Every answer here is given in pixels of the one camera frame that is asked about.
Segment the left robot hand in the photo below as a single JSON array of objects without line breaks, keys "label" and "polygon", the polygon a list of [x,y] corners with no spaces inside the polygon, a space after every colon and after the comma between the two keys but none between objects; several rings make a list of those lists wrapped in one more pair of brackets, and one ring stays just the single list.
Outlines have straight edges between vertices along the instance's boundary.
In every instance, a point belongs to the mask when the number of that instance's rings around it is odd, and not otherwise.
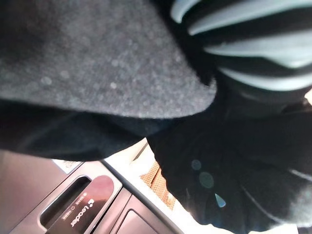
[{"label": "left robot hand", "polygon": [[298,95],[312,87],[309,0],[155,0],[186,53],[200,52],[248,96]]}]

